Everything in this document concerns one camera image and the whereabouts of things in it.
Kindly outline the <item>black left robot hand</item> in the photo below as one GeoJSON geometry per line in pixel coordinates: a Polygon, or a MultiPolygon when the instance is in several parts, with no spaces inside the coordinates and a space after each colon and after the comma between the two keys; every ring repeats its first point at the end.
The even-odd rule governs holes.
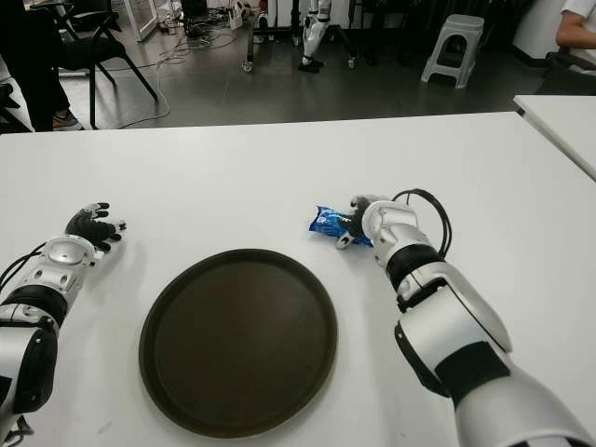
{"type": "Polygon", "coordinates": [[[107,202],[85,206],[66,224],[65,234],[82,237],[92,244],[96,251],[110,252],[112,244],[122,239],[122,233],[128,226],[124,220],[105,220],[110,216],[109,209],[110,204],[107,202]]]}

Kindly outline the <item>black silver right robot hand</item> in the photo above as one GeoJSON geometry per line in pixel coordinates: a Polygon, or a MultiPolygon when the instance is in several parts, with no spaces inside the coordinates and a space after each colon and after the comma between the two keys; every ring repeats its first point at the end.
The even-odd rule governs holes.
{"type": "Polygon", "coordinates": [[[347,223],[342,222],[344,233],[338,237],[336,248],[344,250],[355,240],[364,236],[362,229],[362,217],[364,211],[375,201],[384,200],[384,196],[378,195],[357,195],[350,199],[352,213],[347,217],[347,223]]]}

